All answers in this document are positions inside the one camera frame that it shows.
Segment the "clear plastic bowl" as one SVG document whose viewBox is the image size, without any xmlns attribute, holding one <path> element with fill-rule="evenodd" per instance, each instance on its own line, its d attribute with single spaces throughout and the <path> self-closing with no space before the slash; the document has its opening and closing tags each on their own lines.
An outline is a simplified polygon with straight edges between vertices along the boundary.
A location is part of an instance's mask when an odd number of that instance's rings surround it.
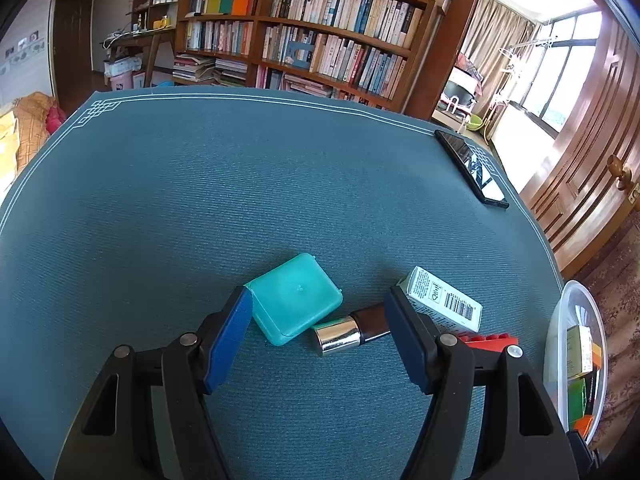
<svg viewBox="0 0 640 480">
<path fill-rule="evenodd" d="M 586 286 L 567 282 L 552 313 L 544 386 L 565 430 L 591 442 L 608 388 L 608 349 L 600 310 Z"/>
</svg>

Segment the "red long toy block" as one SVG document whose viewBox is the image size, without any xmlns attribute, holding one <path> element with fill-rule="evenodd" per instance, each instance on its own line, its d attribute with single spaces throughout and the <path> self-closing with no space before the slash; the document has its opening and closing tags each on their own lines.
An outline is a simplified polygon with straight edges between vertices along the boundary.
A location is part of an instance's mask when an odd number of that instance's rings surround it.
<svg viewBox="0 0 640 480">
<path fill-rule="evenodd" d="M 460 335 L 459 339 L 470 348 L 498 353 L 503 352 L 505 348 L 518 346 L 520 344 L 518 337 L 511 336 L 508 333 L 491 334 L 486 336 L 464 334 Z"/>
</svg>

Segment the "teal table mat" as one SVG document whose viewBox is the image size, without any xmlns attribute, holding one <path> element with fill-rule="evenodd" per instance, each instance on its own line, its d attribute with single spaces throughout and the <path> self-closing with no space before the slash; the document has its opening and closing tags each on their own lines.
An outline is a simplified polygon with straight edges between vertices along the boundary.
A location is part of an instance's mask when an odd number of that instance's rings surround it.
<svg viewBox="0 0 640 480">
<path fill-rule="evenodd" d="M 544 233 L 510 186 L 506 208 L 482 204 L 433 131 L 285 92 L 88 99 L 1 207 L 1 418 L 37 471 L 116 346 L 169 344 L 302 252 L 343 312 L 430 271 L 541 367 L 563 285 Z"/>
</svg>

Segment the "wooden bookshelf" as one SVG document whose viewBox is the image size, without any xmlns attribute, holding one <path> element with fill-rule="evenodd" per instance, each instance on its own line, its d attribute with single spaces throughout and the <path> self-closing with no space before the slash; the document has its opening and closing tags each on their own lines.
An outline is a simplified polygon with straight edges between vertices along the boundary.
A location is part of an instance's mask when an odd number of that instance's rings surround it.
<svg viewBox="0 0 640 480">
<path fill-rule="evenodd" d="M 235 62 L 247 87 L 400 112 L 439 17 L 433 0 L 179 0 L 175 50 Z"/>
</svg>

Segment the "teal plastic case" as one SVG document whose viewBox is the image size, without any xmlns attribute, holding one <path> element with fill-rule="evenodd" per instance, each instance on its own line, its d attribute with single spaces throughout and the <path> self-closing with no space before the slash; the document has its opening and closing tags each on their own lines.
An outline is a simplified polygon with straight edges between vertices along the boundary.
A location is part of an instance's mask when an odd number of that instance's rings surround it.
<svg viewBox="0 0 640 480">
<path fill-rule="evenodd" d="M 281 347 L 325 318 L 343 294 L 315 256 L 302 252 L 249 281 L 253 318 L 270 344 Z"/>
</svg>

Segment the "green pink toy block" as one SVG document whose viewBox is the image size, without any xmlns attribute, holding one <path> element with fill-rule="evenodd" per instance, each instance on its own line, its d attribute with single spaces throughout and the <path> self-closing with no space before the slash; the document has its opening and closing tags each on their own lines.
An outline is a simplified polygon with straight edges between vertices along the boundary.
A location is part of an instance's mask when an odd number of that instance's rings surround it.
<svg viewBox="0 0 640 480">
<path fill-rule="evenodd" d="M 572 380 L 567 386 L 567 417 L 570 428 L 585 416 L 587 407 L 587 387 L 584 378 Z"/>
</svg>

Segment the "white barcode medicine box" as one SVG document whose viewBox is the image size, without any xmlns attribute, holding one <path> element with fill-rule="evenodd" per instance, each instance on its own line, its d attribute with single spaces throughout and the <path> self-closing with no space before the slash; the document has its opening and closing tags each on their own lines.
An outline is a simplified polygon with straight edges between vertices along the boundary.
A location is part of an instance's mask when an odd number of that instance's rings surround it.
<svg viewBox="0 0 640 480">
<path fill-rule="evenodd" d="M 480 332 L 483 306 L 420 266 L 415 266 L 397 285 L 420 314 L 454 333 Z"/>
</svg>

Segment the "yellow white medicine box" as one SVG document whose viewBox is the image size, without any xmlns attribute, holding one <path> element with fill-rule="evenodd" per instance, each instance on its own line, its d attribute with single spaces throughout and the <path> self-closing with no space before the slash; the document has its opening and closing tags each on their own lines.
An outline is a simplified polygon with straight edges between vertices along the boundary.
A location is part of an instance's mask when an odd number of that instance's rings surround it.
<svg viewBox="0 0 640 480">
<path fill-rule="evenodd" d="M 575 325 L 566 333 L 566 374 L 576 379 L 592 371 L 592 336 L 588 326 Z"/>
</svg>

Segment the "black smartphone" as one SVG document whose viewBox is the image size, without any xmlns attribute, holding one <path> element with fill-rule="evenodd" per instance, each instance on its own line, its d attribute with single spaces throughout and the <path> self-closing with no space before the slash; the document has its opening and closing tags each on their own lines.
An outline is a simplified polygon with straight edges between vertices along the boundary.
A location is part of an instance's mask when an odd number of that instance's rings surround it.
<svg viewBox="0 0 640 480">
<path fill-rule="evenodd" d="M 489 159 L 479 148 L 448 131 L 436 130 L 435 138 L 481 203 L 502 209 L 509 207 L 506 196 L 489 170 Z"/>
</svg>

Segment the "black folding comb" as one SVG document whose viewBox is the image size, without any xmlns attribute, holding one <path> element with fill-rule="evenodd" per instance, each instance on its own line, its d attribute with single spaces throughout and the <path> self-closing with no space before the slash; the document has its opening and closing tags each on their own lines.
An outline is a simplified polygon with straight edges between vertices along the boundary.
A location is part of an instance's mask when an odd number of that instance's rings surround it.
<svg viewBox="0 0 640 480">
<path fill-rule="evenodd" d="M 592 371 L 584 377 L 585 382 L 585 414 L 592 415 L 594 402 L 596 402 L 598 379 L 600 370 L 595 366 Z"/>
</svg>

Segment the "brown silver lipstick tube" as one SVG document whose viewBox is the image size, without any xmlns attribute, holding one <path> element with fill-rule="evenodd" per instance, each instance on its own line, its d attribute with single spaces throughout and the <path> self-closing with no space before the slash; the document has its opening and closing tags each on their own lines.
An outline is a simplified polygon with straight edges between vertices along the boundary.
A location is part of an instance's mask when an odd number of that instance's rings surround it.
<svg viewBox="0 0 640 480">
<path fill-rule="evenodd" d="M 315 325 L 312 331 L 320 356 L 357 348 L 390 333 L 384 304 L 352 311 L 344 318 Z"/>
</svg>

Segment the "wooden door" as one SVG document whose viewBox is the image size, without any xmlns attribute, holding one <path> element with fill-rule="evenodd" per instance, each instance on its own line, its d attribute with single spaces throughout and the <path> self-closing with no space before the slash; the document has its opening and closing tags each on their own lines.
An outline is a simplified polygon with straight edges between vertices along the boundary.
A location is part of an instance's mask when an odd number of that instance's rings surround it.
<svg viewBox="0 0 640 480">
<path fill-rule="evenodd" d="M 639 53 L 610 12 L 570 117 L 521 198 L 567 281 L 639 209 Z"/>
</svg>

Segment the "green orange toy block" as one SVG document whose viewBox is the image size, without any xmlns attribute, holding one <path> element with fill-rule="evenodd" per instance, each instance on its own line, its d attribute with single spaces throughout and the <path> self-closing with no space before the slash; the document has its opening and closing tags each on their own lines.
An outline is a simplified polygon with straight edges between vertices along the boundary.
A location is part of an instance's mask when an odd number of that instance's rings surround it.
<svg viewBox="0 0 640 480">
<path fill-rule="evenodd" d="M 588 441 L 588 436 L 593 425 L 594 417 L 591 414 L 585 414 L 581 418 L 578 418 L 572 422 L 572 429 L 577 431 L 585 442 Z"/>
</svg>

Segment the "patterned purple curtain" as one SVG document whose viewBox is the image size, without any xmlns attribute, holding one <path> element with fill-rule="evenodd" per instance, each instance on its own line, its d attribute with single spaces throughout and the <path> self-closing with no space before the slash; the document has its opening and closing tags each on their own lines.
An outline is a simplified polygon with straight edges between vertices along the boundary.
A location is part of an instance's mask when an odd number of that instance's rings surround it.
<svg viewBox="0 0 640 480">
<path fill-rule="evenodd" d="M 578 272 L 608 344 L 608 393 L 592 445 L 611 452 L 639 407 L 639 215 L 632 214 Z"/>
</svg>

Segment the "small wooden shelf desk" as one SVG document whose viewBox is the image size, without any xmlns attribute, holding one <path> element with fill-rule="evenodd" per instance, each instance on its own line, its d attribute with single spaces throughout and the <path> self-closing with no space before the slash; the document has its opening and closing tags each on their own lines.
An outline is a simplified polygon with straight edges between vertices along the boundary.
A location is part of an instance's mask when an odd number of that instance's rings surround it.
<svg viewBox="0 0 640 480">
<path fill-rule="evenodd" d="M 144 69 L 143 88 L 152 84 L 155 61 L 161 44 L 175 43 L 175 25 L 170 10 L 178 0 L 131 0 L 128 22 L 102 41 L 112 64 L 126 54 L 140 54 Z"/>
</svg>

